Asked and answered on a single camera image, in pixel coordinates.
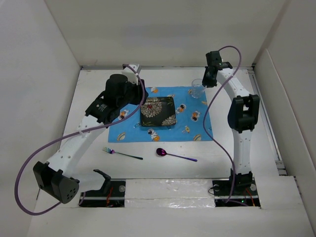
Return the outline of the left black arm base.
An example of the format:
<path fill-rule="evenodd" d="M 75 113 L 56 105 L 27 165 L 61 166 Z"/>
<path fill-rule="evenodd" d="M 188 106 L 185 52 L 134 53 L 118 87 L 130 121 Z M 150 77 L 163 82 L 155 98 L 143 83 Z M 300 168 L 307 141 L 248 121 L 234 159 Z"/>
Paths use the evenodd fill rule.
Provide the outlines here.
<path fill-rule="evenodd" d="M 99 169 L 84 180 L 83 191 L 79 198 L 79 207 L 119 208 L 125 206 L 125 179 L 112 179 Z"/>

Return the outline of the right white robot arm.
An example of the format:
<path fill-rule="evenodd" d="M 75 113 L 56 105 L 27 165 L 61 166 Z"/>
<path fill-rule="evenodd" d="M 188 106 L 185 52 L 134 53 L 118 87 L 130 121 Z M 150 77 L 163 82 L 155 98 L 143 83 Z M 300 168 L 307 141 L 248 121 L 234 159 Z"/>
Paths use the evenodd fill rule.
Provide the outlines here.
<path fill-rule="evenodd" d="M 253 181 L 250 142 L 258 122 L 260 98 L 242 85 L 236 77 L 238 68 L 234 70 L 229 62 L 222 61 L 219 50 L 207 53 L 206 61 L 202 85 L 213 88 L 220 83 L 217 94 L 225 90 L 231 100 L 227 119 L 234 139 L 234 154 L 229 156 L 232 167 L 229 180 L 215 192 L 219 196 L 231 197 L 242 193 Z"/>

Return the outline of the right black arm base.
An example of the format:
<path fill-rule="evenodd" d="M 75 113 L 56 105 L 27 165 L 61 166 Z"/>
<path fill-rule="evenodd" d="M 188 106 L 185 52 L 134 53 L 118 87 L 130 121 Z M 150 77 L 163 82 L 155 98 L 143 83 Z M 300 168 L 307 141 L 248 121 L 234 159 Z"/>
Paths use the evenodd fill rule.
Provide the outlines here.
<path fill-rule="evenodd" d="M 229 180 L 215 179 L 208 193 L 214 197 L 215 207 L 260 207 L 259 195 L 255 179 L 245 187 L 236 187 L 231 194 L 230 200 L 226 202 L 230 195 L 231 185 Z"/>

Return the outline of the black floral square plate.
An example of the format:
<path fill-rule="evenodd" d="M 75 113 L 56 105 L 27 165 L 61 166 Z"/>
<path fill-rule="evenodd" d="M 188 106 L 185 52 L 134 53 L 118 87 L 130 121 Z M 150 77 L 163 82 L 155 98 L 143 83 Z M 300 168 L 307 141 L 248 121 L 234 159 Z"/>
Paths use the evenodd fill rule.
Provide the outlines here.
<path fill-rule="evenodd" d="M 140 107 L 140 125 L 143 127 L 164 127 L 175 124 L 173 97 L 148 97 Z"/>

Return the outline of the purple iridescent spoon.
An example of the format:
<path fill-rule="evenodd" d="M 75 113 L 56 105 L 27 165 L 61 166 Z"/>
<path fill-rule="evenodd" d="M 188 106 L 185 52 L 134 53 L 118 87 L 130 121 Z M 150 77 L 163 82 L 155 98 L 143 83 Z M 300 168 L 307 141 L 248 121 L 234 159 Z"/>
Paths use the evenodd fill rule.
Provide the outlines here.
<path fill-rule="evenodd" d="M 160 157 L 164 157 L 164 156 L 173 156 L 173 157 L 177 157 L 177 158 L 183 158 L 183 159 L 186 159 L 186 160 L 190 160 L 190 161 L 193 161 L 193 162 L 197 162 L 198 160 L 195 159 L 195 158 L 187 158 L 187 157 L 184 157 L 184 156 L 179 156 L 179 155 L 175 155 L 175 154 L 171 154 L 171 153 L 168 153 L 165 149 L 163 148 L 157 148 L 156 149 L 156 154 Z"/>

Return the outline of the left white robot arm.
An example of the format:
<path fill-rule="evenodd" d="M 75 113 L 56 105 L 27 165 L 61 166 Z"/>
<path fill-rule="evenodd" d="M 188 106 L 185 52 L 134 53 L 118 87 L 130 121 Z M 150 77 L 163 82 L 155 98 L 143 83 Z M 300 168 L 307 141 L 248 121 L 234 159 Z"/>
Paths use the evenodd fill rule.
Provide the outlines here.
<path fill-rule="evenodd" d="M 104 196 L 110 191 L 111 177 L 99 169 L 88 174 L 76 174 L 79 160 L 128 104 L 140 107 L 148 93 L 144 81 L 136 72 L 113 74 L 105 90 L 86 109 L 77 131 L 65 136 L 66 142 L 46 162 L 38 161 L 33 172 L 41 190 L 62 204 L 69 203 L 78 192 L 94 190 Z"/>

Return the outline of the iridescent fork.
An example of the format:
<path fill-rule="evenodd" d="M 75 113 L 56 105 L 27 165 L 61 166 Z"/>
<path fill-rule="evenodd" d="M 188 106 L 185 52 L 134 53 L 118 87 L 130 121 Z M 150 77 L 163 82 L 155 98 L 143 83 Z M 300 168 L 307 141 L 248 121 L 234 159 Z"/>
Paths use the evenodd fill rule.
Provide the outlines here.
<path fill-rule="evenodd" d="M 128 154 L 124 154 L 124 153 L 120 153 L 120 152 L 117 152 L 113 149 L 110 149 L 110 148 L 107 148 L 107 147 L 104 147 L 102 149 L 102 151 L 106 152 L 106 153 L 109 153 L 109 154 L 119 154 L 119 155 L 122 155 L 122 156 L 127 156 L 127 157 L 131 157 L 131 158 L 135 158 L 135 159 L 139 159 L 139 160 L 143 160 L 142 157 L 137 157 L 137 156 L 133 156 L 133 155 L 128 155 Z"/>

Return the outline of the clear plastic cup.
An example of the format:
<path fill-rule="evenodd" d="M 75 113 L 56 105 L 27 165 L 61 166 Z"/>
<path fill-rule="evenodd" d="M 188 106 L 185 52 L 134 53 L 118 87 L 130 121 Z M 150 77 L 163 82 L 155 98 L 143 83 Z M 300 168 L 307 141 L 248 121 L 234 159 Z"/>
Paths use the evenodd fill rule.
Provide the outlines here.
<path fill-rule="evenodd" d="M 205 89 L 206 86 L 203 85 L 202 79 L 195 79 L 191 84 L 191 96 L 193 98 L 200 98 L 203 95 Z"/>

